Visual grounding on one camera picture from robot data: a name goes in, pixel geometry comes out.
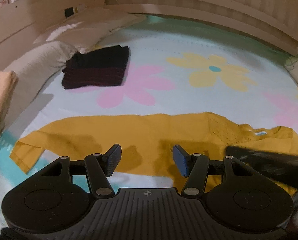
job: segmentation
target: dark red striped cloth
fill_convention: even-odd
[[[120,45],[87,54],[77,52],[66,62],[61,84],[65,89],[83,86],[120,86],[129,59],[129,48]]]

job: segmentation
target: headboard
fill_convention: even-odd
[[[298,46],[298,0],[104,0],[106,8],[173,15],[247,33],[290,54]]]
[[[46,27],[62,21],[64,9],[81,3],[210,22],[290,54],[298,47],[298,0],[16,0],[0,9],[0,70],[26,52]]]

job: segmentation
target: black handheld device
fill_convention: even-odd
[[[89,155],[83,161],[60,157],[4,197],[2,212],[9,228],[2,230],[1,237],[298,239],[298,235],[288,238],[282,228],[292,214],[292,198],[239,160],[248,155],[248,150],[244,151],[241,155],[240,149],[229,148],[230,155],[214,161],[199,153],[190,155],[175,145],[173,160],[188,177],[180,193],[175,188],[120,188],[115,194],[106,177],[113,174],[121,159],[118,144],[103,155]],[[86,175],[90,193],[72,183],[73,175]],[[221,175],[222,183],[205,193],[211,175]]]

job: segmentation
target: white pillow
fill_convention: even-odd
[[[76,52],[74,46],[60,41],[36,44],[4,70],[14,71],[19,78],[5,118],[6,128],[30,105],[45,82]]]
[[[112,32],[145,19],[145,15],[97,7],[87,8],[63,23],[48,28],[33,43],[63,41],[75,46],[81,53],[87,53],[92,46]]]

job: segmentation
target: circular pad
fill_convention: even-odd
[[[245,209],[261,210],[269,206],[270,197],[267,193],[257,189],[244,189],[238,191],[233,199],[235,203]]]
[[[50,189],[40,189],[29,193],[25,197],[25,204],[32,210],[48,210],[61,202],[61,194]]]

